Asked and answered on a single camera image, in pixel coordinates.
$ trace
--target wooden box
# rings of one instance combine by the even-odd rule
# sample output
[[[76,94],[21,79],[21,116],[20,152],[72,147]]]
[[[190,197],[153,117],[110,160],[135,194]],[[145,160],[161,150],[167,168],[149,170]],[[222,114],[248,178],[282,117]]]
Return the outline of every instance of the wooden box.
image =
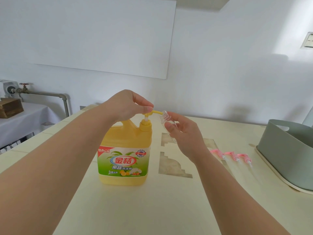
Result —
[[[24,109],[20,99],[1,98],[0,118],[7,119],[23,111]]]

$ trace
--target product label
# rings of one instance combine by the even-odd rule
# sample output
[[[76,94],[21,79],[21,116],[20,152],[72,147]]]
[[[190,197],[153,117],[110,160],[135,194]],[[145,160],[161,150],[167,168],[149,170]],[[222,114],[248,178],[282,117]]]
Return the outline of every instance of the product label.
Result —
[[[101,175],[135,177],[148,173],[150,148],[114,148],[100,146],[98,170]]]

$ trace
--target transparent bottle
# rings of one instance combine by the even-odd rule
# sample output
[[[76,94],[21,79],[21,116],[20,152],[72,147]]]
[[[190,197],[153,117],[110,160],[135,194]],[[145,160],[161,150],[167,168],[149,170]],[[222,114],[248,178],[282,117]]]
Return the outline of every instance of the transparent bottle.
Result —
[[[160,115],[160,119],[161,119],[161,124],[163,125],[163,127],[166,129],[166,127],[164,126],[164,124],[166,123],[166,122],[170,122],[171,124],[173,124],[176,128],[177,128],[177,125],[176,125],[176,123],[175,123],[175,121],[172,119],[172,117],[164,110],[164,111],[162,111],[162,115]],[[172,139],[172,141],[174,142],[174,143],[177,143],[176,142],[176,139],[174,139],[174,138],[172,138],[171,136],[170,136],[170,133],[169,132],[167,132],[168,133],[168,135],[169,135],[169,137]]]

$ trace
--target pink pump head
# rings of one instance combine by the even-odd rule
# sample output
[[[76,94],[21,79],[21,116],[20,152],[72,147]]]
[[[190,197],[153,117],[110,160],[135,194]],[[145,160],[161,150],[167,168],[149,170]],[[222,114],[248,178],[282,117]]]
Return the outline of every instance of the pink pump head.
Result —
[[[252,163],[252,160],[248,157],[247,154],[238,154],[240,157],[244,157],[246,163]]]
[[[224,159],[225,158],[225,155],[224,153],[222,153],[220,150],[218,149],[214,149],[214,150],[211,150],[210,151],[211,153],[216,153],[220,158]]]
[[[240,160],[240,158],[238,157],[237,154],[235,154],[235,152],[226,152],[225,154],[231,155],[232,158],[234,159],[234,161],[236,161],[236,162],[238,162]]]

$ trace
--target hand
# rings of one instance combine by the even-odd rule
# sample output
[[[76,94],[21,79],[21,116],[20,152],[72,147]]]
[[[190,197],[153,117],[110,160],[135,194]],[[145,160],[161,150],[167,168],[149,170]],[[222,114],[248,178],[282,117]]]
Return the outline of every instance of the hand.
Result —
[[[172,138],[175,138],[179,149],[185,154],[193,163],[196,160],[209,152],[205,146],[202,134],[197,124],[189,118],[173,113],[167,112],[174,121],[178,121],[176,128],[170,122],[165,123],[165,128],[170,133]]]
[[[115,122],[132,118],[135,114],[146,114],[154,105],[131,90],[122,90],[108,99],[105,108],[110,111]]]

